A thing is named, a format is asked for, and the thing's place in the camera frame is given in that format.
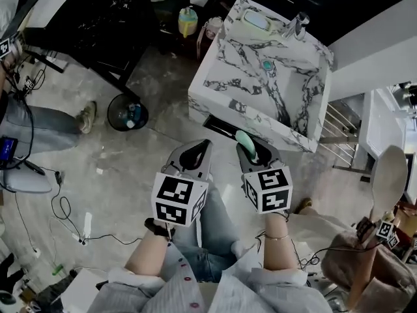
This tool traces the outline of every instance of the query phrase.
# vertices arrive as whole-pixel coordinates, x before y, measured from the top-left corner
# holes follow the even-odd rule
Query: black desk
[[[28,0],[5,38],[17,31],[16,24],[37,1]],[[23,36],[26,45],[70,56],[140,103],[126,82],[158,38],[158,20],[150,0],[66,0],[45,28],[26,28]]]

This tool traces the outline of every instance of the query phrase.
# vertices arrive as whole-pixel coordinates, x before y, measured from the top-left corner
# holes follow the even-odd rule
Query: shoe
[[[301,212],[301,210],[305,209],[306,207],[313,206],[313,200],[311,198],[304,198],[300,205],[295,209],[294,213],[297,215]]]
[[[79,121],[79,129],[82,133],[88,134],[91,132],[94,120],[96,119],[96,114],[97,103],[95,101],[88,102],[83,111],[76,117],[77,121]]]

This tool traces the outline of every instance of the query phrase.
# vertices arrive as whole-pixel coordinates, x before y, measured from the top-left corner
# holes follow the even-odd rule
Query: soap bar
[[[253,24],[254,26],[269,31],[270,30],[270,22],[267,20],[265,16],[263,16],[260,13],[254,12],[252,10],[247,10],[244,15],[245,21],[247,21],[250,24]]]

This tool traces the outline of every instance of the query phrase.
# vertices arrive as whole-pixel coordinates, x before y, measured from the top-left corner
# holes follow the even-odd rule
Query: bracelet
[[[265,239],[274,240],[274,241],[279,241],[279,240],[285,239],[286,237],[289,237],[289,234],[287,234],[285,237],[269,237],[265,234]]]

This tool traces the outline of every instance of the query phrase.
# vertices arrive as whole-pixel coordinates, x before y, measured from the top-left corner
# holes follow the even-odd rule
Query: shirt cuff
[[[120,283],[142,290],[158,292],[165,285],[164,280],[157,276],[136,275],[125,268],[113,268],[109,272],[109,283]]]
[[[308,274],[299,269],[284,269],[271,271],[260,268],[253,268],[249,276],[249,281],[262,285],[275,284],[296,284],[303,286],[307,282]]]

